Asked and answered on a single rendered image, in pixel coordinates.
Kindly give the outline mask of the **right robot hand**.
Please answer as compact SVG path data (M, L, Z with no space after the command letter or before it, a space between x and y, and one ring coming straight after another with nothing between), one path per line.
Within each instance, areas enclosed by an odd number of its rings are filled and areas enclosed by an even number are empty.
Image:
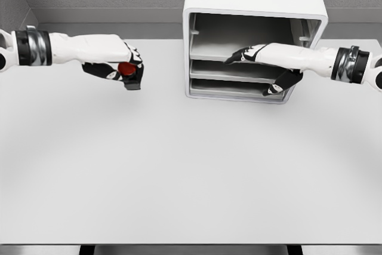
M284 68L285 71L263 91L263 96L267 97L280 94L303 79L308 52L308 48L286 44L253 45L235 51L224 64L251 62Z

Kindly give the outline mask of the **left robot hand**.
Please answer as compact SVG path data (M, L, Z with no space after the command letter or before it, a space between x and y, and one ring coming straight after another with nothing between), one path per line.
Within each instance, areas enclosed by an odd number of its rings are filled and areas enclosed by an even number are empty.
M84 48L78 58L84 61L83 71L92 76L123 83L118 72L120 63L144 66L138 50L118 35L81 35L79 39L84 41Z

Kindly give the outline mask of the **load switch with red knob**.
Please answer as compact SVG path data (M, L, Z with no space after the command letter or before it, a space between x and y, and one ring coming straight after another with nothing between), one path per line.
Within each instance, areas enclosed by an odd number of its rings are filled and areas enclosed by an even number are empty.
M118 72L121 74L122 82L127 90L134 91L141 89L144 66L122 62L118 65Z

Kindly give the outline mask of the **grey cabinet drawer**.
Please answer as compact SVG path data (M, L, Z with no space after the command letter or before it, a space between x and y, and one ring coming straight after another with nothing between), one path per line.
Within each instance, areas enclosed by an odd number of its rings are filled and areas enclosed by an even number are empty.
M277 102L284 99L286 92L263 96L263 91L268 87L267 83L192 79L190 95L238 100L275 100Z
M205 41L194 41L191 45L189 56L192 60L212 60L223 62L235 51L253 45L261 45L261 43L245 44L244 42L227 42L218 44Z
M191 79L217 81L271 83L285 71L284 68L255 63L234 63L193 60L190 67Z

